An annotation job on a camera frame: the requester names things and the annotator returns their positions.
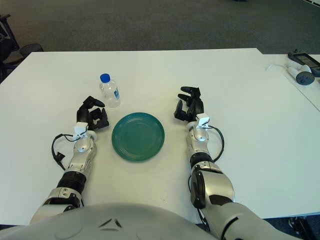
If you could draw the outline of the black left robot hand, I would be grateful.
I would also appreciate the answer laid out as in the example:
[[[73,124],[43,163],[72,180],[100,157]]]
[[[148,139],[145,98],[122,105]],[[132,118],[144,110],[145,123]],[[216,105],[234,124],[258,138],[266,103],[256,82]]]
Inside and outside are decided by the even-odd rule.
[[[87,123],[89,131],[102,129],[110,125],[105,104],[92,96],[88,96],[79,107],[76,121]]]

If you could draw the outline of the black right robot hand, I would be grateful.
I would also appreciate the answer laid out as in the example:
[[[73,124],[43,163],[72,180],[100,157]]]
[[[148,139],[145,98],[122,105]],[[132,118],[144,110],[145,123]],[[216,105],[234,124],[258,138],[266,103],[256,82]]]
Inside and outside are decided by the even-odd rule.
[[[188,123],[195,122],[197,115],[205,112],[204,104],[200,98],[200,89],[198,87],[182,86],[180,90],[188,95],[182,93],[177,95],[179,101],[174,111],[174,117],[181,121],[187,121]],[[183,110],[183,101],[185,101],[188,107],[187,111]]]

